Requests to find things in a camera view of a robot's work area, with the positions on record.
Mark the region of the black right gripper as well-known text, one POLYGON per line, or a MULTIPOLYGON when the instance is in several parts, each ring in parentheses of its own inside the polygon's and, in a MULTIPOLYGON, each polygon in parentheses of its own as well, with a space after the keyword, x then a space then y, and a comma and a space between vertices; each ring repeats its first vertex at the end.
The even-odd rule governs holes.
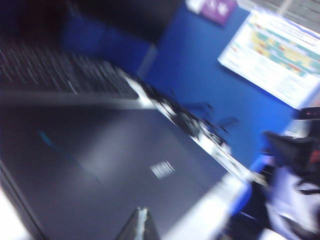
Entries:
POLYGON ((230 218, 231 239, 257 240, 262 231, 272 225, 288 240, 318 240, 319 139, 284 136, 270 131, 264 132, 264 137, 274 164, 268 205, 266 207, 263 186, 253 182, 230 218))

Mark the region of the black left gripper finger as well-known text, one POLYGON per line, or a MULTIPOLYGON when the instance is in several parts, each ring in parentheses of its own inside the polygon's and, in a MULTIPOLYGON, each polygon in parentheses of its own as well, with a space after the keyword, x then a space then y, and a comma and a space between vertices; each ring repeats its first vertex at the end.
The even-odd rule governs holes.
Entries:
POLYGON ((117 235, 118 240, 160 240, 153 217, 146 207, 137 207, 117 235))

